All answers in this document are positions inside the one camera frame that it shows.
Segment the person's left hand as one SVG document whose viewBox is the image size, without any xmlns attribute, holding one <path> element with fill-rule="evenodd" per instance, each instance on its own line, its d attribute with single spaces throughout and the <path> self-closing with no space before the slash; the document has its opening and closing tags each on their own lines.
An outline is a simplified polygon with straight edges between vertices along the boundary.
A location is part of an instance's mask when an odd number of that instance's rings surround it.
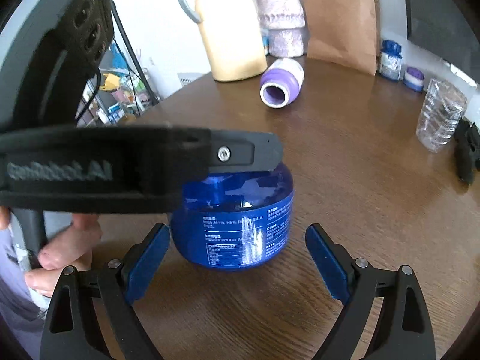
<svg viewBox="0 0 480 360">
<path fill-rule="evenodd" d="M 39 253 L 41 267 L 24 275 L 20 273 L 16 252 L 9 231 L 11 213 L 1 208 L 1 299 L 20 297 L 26 288 L 51 297 L 59 276 L 66 266 L 78 271 L 91 268 L 93 248 L 101 241 L 103 232 L 97 214 L 73 214 L 68 228 L 59 233 Z"/>
</svg>

